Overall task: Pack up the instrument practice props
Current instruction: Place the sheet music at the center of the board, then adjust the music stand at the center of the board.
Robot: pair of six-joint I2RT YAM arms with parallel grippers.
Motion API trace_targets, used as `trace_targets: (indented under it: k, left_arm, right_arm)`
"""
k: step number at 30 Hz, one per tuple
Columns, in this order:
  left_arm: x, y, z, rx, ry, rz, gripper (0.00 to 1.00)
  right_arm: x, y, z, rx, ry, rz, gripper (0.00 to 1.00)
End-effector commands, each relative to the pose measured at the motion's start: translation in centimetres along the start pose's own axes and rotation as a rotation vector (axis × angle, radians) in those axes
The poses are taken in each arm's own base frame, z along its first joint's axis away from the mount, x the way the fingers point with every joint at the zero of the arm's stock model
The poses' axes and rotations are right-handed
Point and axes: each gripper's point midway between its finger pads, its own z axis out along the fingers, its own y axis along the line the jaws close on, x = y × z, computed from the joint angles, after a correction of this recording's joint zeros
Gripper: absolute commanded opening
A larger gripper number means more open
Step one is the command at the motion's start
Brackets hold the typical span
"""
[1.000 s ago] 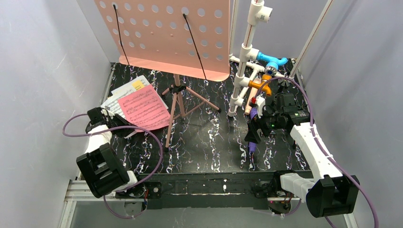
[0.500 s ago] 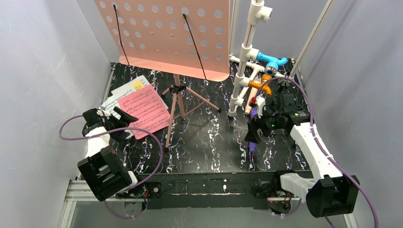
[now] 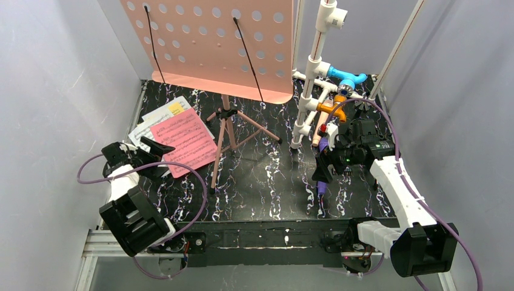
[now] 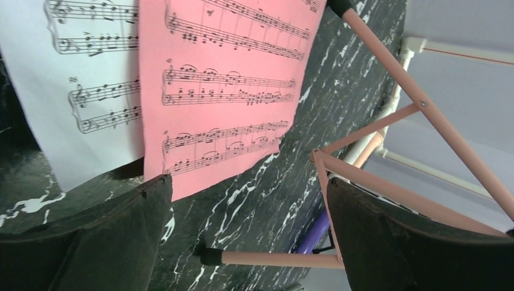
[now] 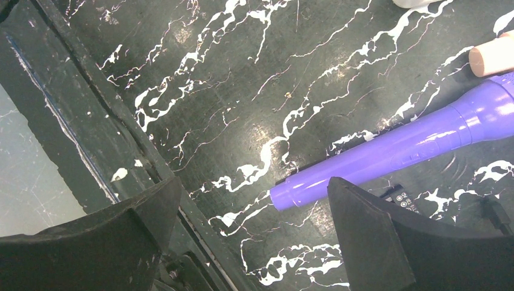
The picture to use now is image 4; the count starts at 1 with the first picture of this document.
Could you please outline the purple microphone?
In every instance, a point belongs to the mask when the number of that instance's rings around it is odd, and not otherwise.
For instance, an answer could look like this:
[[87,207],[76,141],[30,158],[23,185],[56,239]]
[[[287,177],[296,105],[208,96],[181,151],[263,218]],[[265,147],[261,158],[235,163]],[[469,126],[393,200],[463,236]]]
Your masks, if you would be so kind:
[[305,238],[296,248],[295,252],[300,254],[319,254],[326,250],[329,250],[330,247],[318,248],[315,247],[318,245],[320,240],[324,237],[325,234],[329,233],[330,229],[330,220],[329,215],[326,210],[324,210],[315,220],[314,224],[306,234]]

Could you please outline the pink music stand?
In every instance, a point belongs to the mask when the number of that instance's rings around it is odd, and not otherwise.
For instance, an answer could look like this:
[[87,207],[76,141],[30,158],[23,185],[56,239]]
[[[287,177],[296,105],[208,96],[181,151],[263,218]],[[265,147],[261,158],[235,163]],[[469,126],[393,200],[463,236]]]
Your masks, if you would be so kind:
[[[407,1],[408,71],[513,189],[512,1]],[[501,230],[513,223],[421,115],[391,125],[366,169]]]

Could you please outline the pink microphone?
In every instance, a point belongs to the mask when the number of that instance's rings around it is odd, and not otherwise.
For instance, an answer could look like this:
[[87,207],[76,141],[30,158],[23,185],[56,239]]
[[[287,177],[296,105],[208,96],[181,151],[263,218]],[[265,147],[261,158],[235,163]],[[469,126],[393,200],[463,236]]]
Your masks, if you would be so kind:
[[382,146],[384,142],[384,131],[380,130],[376,132],[373,137],[369,138],[365,145],[358,149],[358,154],[352,165],[361,168],[368,160],[370,155],[375,151],[377,147]]

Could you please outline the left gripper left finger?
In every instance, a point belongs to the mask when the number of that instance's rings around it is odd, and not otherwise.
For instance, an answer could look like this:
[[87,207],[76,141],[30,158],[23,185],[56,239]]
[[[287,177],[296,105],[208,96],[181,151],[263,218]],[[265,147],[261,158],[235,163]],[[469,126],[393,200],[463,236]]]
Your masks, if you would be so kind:
[[108,201],[1,235],[2,290],[147,290],[172,200],[159,175]]

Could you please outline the black tripod mic stand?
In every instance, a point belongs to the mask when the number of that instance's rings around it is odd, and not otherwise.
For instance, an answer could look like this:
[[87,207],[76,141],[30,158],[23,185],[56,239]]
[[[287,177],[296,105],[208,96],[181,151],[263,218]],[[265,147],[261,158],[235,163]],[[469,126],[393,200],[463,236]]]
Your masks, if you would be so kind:
[[335,243],[334,243],[334,240],[333,240],[333,236],[332,236],[332,230],[331,229],[328,229],[328,242],[329,244],[327,246],[324,246],[324,247],[321,247],[321,248],[317,248],[317,249],[313,249],[312,250],[312,253],[313,254],[320,254],[322,252],[326,252],[328,250],[333,250],[335,249]]

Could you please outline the pink sheet music page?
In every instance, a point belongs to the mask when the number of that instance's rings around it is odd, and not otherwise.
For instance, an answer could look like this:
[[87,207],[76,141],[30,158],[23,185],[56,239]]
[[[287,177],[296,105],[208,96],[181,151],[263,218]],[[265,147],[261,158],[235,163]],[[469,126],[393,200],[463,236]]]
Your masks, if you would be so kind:
[[292,127],[325,1],[141,1],[144,177],[172,200],[253,167]]

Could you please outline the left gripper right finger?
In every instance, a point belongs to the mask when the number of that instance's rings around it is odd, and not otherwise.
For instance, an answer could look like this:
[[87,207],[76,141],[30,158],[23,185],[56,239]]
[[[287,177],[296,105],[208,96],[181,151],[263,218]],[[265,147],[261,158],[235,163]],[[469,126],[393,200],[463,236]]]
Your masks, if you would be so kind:
[[513,239],[447,226],[340,179],[327,184],[352,290],[512,290]]

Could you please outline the white sheet music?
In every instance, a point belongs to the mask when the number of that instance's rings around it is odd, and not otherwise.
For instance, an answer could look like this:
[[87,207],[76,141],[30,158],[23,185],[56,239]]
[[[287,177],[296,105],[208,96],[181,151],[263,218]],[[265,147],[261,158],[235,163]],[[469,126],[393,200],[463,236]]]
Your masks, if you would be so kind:
[[2,1],[1,54],[67,192],[144,154],[137,1]]

